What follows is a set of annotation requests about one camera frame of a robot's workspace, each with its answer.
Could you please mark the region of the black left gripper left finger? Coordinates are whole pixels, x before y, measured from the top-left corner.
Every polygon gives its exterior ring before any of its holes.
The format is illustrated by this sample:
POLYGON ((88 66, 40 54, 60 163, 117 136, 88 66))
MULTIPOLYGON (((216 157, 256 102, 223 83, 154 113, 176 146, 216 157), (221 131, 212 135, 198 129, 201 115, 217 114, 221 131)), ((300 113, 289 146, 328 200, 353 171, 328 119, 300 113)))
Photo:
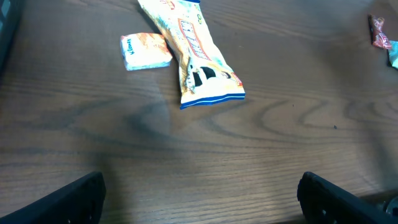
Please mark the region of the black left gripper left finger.
POLYGON ((99 223, 106 187, 101 172, 91 172, 34 203, 1 218, 14 223, 99 223))

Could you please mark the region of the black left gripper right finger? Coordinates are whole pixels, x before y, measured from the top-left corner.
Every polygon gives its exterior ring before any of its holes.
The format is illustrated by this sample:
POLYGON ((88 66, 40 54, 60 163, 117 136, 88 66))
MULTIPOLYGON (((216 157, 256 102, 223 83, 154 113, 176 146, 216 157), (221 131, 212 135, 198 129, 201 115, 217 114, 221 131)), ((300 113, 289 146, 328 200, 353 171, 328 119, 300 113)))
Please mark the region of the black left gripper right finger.
POLYGON ((397 223, 397 217, 358 198, 339 186, 305 172, 297 199, 308 223, 397 223))

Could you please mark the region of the orange white snack packet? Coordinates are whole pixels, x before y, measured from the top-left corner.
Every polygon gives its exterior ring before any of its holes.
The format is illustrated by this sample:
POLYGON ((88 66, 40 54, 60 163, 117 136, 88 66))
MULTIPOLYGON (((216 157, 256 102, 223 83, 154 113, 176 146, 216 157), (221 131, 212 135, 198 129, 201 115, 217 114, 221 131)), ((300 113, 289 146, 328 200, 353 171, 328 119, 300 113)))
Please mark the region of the orange white snack packet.
POLYGON ((120 47, 127 71, 168 67, 173 59, 160 34, 141 32, 122 35, 120 47))

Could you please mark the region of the yellow white wipes packet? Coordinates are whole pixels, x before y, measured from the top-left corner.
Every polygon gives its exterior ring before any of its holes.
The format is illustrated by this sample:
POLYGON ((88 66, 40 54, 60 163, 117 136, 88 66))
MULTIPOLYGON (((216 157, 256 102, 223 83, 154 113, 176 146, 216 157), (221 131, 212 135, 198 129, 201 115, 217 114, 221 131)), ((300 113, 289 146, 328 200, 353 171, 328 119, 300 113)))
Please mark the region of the yellow white wipes packet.
POLYGON ((139 0, 139 5, 178 60, 181 109, 245 98, 242 81, 213 42, 199 1, 139 0))

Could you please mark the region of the mint green wipes pack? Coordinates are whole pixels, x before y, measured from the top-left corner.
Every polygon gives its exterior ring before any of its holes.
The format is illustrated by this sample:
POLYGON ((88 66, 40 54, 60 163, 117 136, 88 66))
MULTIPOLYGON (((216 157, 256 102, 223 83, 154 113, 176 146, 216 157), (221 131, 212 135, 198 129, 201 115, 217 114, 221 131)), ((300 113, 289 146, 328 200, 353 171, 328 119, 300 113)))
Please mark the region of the mint green wipes pack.
POLYGON ((398 69, 398 41, 390 41, 392 48, 388 50, 389 63, 392 67, 398 69))

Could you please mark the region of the red chocolate bar wrapper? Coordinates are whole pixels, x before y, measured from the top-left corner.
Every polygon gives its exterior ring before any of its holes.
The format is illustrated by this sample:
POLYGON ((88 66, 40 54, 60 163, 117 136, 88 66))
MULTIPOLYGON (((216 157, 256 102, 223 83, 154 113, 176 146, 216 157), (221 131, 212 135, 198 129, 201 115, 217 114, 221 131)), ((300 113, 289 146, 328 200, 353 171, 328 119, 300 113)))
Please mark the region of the red chocolate bar wrapper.
POLYGON ((385 19, 383 17, 377 17, 370 14, 368 15, 368 20, 370 25, 370 31, 372 34, 372 45, 382 49, 392 49, 390 40, 382 31, 385 19))

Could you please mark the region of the grey plastic shopping basket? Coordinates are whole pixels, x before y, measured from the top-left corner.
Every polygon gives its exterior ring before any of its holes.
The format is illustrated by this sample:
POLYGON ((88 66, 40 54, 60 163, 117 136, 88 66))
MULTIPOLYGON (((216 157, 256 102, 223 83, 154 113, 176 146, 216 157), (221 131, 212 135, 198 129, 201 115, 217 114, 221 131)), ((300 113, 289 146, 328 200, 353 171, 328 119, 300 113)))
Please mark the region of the grey plastic shopping basket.
POLYGON ((25 0, 1 0, 1 73, 24 10, 25 0))

